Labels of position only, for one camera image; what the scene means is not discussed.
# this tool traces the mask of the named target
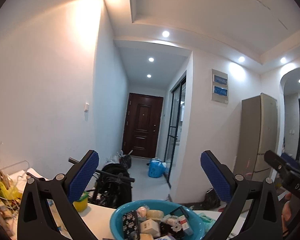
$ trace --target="brown wooden door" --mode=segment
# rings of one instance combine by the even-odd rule
[[[131,155],[154,158],[159,134],[162,97],[130,93],[122,150]]]

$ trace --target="metal bolt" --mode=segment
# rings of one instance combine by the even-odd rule
[[[65,176],[64,176],[63,174],[58,174],[58,175],[56,176],[56,180],[63,180],[64,177],[65,177]]]
[[[266,178],[266,183],[271,184],[273,181],[271,178]]]
[[[237,174],[235,176],[235,179],[238,180],[238,181],[242,181],[243,180],[243,176],[241,174]]]
[[[28,181],[27,181],[29,184],[32,184],[32,183],[34,183],[34,178],[30,178],[30,179],[28,179]]]

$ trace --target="ceiling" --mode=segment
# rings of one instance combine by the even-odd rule
[[[300,8],[294,0],[105,2],[117,40],[198,48],[257,73],[282,66],[282,57],[288,62],[300,57]]]
[[[187,59],[187,52],[166,50],[165,45],[149,44],[140,41],[117,41],[121,59],[126,69],[130,85],[156,89],[166,89],[177,71]]]
[[[289,78],[284,84],[283,94],[291,95],[295,93],[300,93],[300,69],[295,69],[291,71]]]

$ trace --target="yellow container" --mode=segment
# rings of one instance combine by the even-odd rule
[[[88,192],[84,191],[81,198],[73,202],[73,206],[78,212],[84,211],[88,206]]]

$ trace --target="black stroller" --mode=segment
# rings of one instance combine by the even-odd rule
[[[78,163],[77,160],[69,158],[72,164]],[[94,205],[118,208],[121,205],[132,201],[131,182],[134,178],[130,178],[128,171],[120,163],[109,163],[103,167],[102,171],[95,171],[95,189],[92,198],[88,202]]]

